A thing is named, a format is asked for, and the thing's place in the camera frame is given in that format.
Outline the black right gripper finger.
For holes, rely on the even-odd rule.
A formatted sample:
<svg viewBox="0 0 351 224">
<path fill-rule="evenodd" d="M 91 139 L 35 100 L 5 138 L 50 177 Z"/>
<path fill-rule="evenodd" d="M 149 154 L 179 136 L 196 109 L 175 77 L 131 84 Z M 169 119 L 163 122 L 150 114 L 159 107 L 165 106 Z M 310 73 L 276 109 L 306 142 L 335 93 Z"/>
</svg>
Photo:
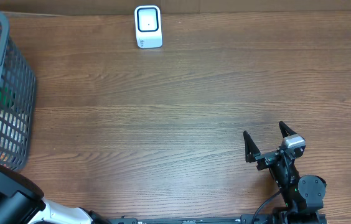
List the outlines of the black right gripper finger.
<svg viewBox="0 0 351 224">
<path fill-rule="evenodd" d="M 283 121 L 279 122 L 279 128 L 281 131 L 281 134 L 283 136 L 283 138 L 295 135 L 296 132 L 293 131 L 286 123 L 284 123 Z"/>
<path fill-rule="evenodd" d="M 256 157 L 260 156 L 261 152 L 248 131 L 243 132 L 243 138 L 245 142 L 245 161 L 249 163 L 255 162 Z"/>
</svg>

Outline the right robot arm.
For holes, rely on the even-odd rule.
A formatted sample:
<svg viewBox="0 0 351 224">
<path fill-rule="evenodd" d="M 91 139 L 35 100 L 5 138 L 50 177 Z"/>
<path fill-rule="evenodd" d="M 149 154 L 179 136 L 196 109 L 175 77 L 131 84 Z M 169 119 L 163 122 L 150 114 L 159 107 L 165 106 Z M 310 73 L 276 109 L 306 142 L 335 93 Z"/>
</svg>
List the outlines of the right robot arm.
<svg viewBox="0 0 351 224">
<path fill-rule="evenodd" d="M 264 201 L 252 215 L 242 215 L 242 223 L 327 223 L 319 210 L 324 207 L 326 181 L 317 175 L 299 175 L 295 160 L 304 154 L 306 140 L 283 121 L 279 122 L 283 140 L 276 150 L 261 153 L 247 131 L 243 132 L 245 161 L 257 163 L 258 170 L 268 169 L 278 186 L 278 191 Z M 278 195 L 285 206 L 276 207 L 272 213 L 260 211 Z"/>
</svg>

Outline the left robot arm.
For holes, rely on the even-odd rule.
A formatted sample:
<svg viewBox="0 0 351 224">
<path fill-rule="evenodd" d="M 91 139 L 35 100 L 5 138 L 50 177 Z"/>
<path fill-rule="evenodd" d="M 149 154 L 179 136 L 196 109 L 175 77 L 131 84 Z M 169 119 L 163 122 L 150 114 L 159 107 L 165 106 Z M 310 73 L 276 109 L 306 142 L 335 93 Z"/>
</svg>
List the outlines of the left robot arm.
<svg viewBox="0 0 351 224">
<path fill-rule="evenodd" d="M 23 175 L 0 165 L 0 223 L 108 223 L 94 211 L 70 208 L 44 197 Z"/>
</svg>

